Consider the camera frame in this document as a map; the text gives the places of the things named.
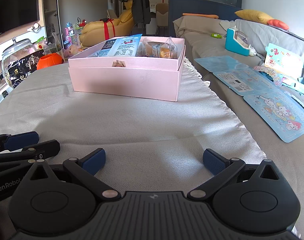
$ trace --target gray sofa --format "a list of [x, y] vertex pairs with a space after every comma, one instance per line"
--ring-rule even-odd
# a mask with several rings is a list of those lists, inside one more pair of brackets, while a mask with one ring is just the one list
[[[226, 34], [225, 29], [233, 26], [244, 32], [249, 37], [252, 46], [264, 56], [266, 55], [265, 46], [273, 43], [304, 57], [304, 41], [272, 27], [240, 19], [222, 22], [219, 19], [184, 16], [174, 21], [174, 26], [177, 37], [185, 38], [186, 57], [202, 74], [202, 79], [211, 82], [210, 88], [239, 117], [260, 148], [268, 158], [275, 161], [290, 183], [301, 203], [301, 213], [296, 228], [304, 239], [304, 135], [290, 143], [283, 142], [255, 110], [243, 100], [242, 96], [234, 93], [212, 73], [194, 61], [201, 57], [229, 55], [250, 67], [261, 63], [261, 59], [257, 56], [246, 57], [227, 51], [225, 38], [211, 37], [212, 33], [219, 33], [223, 36]], [[304, 102], [304, 95], [284, 88], [284, 86], [282, 89], [290, 91]]]

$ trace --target yellow armchair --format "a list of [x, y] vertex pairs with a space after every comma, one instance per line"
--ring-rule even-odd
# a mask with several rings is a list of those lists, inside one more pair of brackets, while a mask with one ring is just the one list
[[[118, 19], [113, 19], [115, 36], [128, 36], [134, 27], [134, 20], [132, 16], [133, 0], [128, 0], [124, 3], [126, 11], [124, 11]], [[111, 22], [107, 23], [109, 37], [113, 38], [113, 27]], [[90, 22], [84, 26], [82, 34], [80, 35], [80, 42], [84, 47], [91, 47], [98, 43], [105, 41], [104, 23], [103, 21]]]

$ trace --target tablecloth fringe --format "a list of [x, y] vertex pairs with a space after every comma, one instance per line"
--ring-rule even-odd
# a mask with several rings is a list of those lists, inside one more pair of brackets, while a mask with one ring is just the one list
[[[184, 65], [190, 69], [199, 79], [202, 79], [202, 75], [195, 69], [187, 57], [184, 58]], [[202, 82], [206, 85], [206, 87], [210, 86], [210, 81], [202, 80]]]

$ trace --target pink box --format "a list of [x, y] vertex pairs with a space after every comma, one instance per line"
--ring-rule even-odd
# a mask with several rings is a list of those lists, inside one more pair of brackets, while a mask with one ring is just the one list
[[[167, 37], [148, 37], [166, 42]], [[69, 73], [75, 91], [102, 93], [166, 101], [178, 100], [184, 64], [184, 39], [178, 45], [178, 59], [153, 57], [87, 57], [100, 50], [105, 41], [69, 59]], [[115, 60], [126, 67], [111, 67]]]

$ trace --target red ribbon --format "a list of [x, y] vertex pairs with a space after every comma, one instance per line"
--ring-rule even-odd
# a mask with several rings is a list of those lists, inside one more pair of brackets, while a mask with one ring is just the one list
[[113, 35], [115, 37], [115, 29], [114, 29], [113, 21], [111, 19], [108, 19], [107, 22], [104, 23], [104, 36], [105, 36], [105, 40], [110, 39], [109, 29], [108, 29], [108, 24], [107, 24], [108, 22], [111, 22], [111, 24], [112, 24]]

